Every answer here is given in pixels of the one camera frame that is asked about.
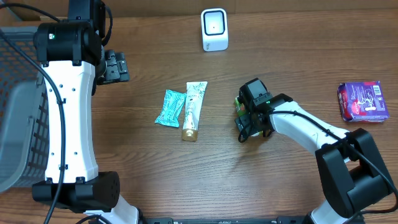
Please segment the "teal wet wipes pack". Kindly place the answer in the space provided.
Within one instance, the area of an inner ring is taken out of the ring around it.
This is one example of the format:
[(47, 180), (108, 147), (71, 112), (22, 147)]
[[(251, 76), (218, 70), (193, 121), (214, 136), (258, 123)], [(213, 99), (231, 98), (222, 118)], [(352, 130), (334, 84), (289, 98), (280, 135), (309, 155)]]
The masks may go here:
[(162, 110), (160, 115), (156, 118), (155, 124), (178, 128), (180, 126), (178, 117), (185, 104), (185, 99), (185, 93), (166, 90)]

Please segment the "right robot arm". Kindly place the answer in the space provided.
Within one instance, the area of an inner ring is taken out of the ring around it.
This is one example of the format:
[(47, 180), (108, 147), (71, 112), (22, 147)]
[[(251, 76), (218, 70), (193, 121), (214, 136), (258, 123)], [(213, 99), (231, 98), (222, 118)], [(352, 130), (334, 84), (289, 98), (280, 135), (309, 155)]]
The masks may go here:
[(397, 188), (369, 132), (332, 126), (306, 112), (291, 97), (273, 96), (258, 78), (245, 83), (236, 97), (243, 115), (236, 118), (238, 141), (261, 133), (283, 134), (311, 152), (317, 161), (325, 201), (303, 217), (279, 217), (277, 223), (364, 223), (365, 215), (397, 210), (370, 210)]

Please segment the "purple sanitary pad pack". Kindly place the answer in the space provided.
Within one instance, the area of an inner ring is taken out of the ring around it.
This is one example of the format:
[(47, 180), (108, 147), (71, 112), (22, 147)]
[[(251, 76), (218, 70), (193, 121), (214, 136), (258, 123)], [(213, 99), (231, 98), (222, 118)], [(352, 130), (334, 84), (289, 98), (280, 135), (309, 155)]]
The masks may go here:
[(341, 83), (337, 97), (345, 121), (383, 122), (389, 118), (380, 81)]

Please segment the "white cream tube gold cap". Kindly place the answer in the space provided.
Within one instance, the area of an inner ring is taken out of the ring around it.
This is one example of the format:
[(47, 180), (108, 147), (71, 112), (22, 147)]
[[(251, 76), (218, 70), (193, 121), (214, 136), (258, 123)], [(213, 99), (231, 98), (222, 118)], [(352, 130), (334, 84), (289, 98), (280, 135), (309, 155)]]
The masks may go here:
[(194, 142), (198, 137), (201, 107), (208, 82), (187, 82), (182, 139)]

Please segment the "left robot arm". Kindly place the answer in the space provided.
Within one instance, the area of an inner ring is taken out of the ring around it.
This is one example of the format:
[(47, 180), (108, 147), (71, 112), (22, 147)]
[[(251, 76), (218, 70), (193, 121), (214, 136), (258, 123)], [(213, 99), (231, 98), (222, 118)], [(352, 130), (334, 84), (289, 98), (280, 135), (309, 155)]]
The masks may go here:
[(49, 158), (32, 196), (51, 209), (98, 223), (142, 223), (120, 193), (117, 172), (101, 172), (93, 149), (91, 98), (98, 85), (129, 80), (123, 53), (106, 50), (111, 12), (102, 1), (70, 1), (65, 20), (39, 25), (34, 47), (45, 75)]

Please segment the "green yellow snack pouch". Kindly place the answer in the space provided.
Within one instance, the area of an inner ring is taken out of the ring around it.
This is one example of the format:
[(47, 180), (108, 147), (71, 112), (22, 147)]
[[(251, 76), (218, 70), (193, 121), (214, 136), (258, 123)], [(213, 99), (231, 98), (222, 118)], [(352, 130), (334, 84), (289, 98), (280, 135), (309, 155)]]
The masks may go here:
[(261, 134), (263, 134), (263, 131), (258, 131), (256, 128), (254, 128), (250, 122), (250, 116), (249, 113), (246, 111), (244, 105), (238, 101), (238, 97), (234, 99), (234, 105), (236, 107), (236, 112), (238, 117), (234, 120), (238, 129), (240, 131), (245, 128), (245, 132), (242, 134), (241, 138), (248, 138), (247, 132), (250, 131), (251, 135), (250, 137), (256, 137)]

